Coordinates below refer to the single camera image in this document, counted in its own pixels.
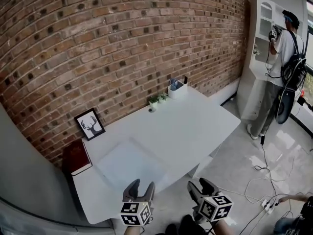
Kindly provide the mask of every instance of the white t-shirt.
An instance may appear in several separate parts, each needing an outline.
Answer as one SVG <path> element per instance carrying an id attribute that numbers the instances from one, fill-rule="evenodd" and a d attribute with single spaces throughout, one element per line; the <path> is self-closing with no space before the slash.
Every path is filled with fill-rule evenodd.
<path id="1" fill-rule="evenodd" d="M 303 50 L 303 41 L 302 38 L 297 35 L 297 44 L 298 44 L 298 49 L 299 52 L 301 53 Z M 279 38 L 277 39 L 275 45 L 274 45 L 275 50 L 277 51 L 278 57 L 273 65 L 273 67 L 270 69 L 269 75 L 272 77 L 279 77 L 281 76 L 281 68 L 284 66 L 291 56 L 294 54 L 294 45 L 293 45 L 293 40 L 292 36 L 287 30 L 283 30 L 282 33 L 280 34 Z M 282 78 L 271 78 L 268 77 L 268 81 L 278 85 L 280 87 L 284 86 Z"/>

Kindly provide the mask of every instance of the picture frame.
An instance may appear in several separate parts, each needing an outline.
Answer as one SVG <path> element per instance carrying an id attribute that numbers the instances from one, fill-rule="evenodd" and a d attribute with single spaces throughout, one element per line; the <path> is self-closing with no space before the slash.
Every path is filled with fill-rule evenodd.
<path id="1" fill-rule="evenodd" d="M 105 133 L 105 129 L 94 108 L 83 112 L 74 119 L 88 141 Z"/>

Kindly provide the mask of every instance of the pen holder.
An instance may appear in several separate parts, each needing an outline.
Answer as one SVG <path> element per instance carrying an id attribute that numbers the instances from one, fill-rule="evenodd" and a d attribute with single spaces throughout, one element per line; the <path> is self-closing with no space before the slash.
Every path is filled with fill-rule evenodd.
<path id="1" fill-rule="evenodd" d="M 167 87 L 168 96 L 171 99 L 177 99 L 187 94 L 188 83 L 184 84 L 183 80 L 179 80 L 177 86 L 178 89 L 175 91 L 171 90 L 171 85 Z"/>

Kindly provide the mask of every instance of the red book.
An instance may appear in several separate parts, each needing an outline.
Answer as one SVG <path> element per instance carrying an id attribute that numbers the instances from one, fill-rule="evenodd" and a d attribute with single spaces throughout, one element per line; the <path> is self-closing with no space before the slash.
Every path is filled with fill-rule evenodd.
<path id="1" fill-rule="evenodd" d="M 90 157 L 82 140 L 74 141 L 65 147 L 63 157 L 65 170 L 73 176 L 92 167 Z"/>

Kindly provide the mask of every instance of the window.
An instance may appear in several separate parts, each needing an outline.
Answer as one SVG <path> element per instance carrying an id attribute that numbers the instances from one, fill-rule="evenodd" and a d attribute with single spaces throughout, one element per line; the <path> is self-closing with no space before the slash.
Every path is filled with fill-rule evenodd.
<path id="1" fill-rule="evenodd" d="M 313 68 L 313 4 L 309 1 L 308 6 L 308 39 L 306 48 L 307 65 Z M 313 76 L 307 74 L 307 78 L 303 86 L 305 100 L 313 105 Z"/>

